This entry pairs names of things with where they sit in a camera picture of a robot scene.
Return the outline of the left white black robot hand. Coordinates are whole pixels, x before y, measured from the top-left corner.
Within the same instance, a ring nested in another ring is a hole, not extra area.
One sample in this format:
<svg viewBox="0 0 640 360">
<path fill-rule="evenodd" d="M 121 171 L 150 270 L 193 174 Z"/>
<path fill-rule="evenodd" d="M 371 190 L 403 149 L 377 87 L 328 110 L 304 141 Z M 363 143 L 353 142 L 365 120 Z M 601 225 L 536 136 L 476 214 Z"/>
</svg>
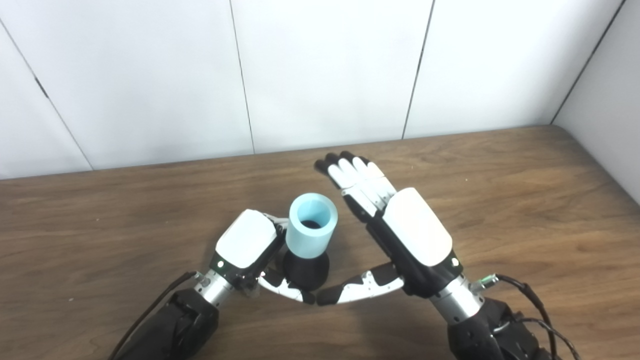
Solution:
<svg viewBox="0 0 640 360">
<path fill-rule="evenodd" d="M 217 240 L 205 274 L 208 283 L 199 285 L 199 294 L 216 308 L 235 290 L 249 293 L 260 288 L 315 305 L 316 298 L 311 292 L 302 290 L 269 266 L 285 243 L 288 225 L 288 218 L 254 209 L 243 210 Z"/>
</svg>

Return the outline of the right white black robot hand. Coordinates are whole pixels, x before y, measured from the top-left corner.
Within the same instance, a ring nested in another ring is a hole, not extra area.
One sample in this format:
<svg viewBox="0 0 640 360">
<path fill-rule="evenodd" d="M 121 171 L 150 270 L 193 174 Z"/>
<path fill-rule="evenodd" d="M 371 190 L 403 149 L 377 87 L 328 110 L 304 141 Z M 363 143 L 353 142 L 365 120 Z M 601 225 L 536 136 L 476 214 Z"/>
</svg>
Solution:
<svg viewBox="0 0 640 360">
<path fill-rule="evenodd" d="M 390 260 L 321 290 L 319 306 L 397 289 L 429 299 L 462 274 L 450 233 L 414 187 L 395 189 L 374 162 L 347 151 L 328 153 L 314 168 L 340 190 L 347 207 Z"/>
</svg>

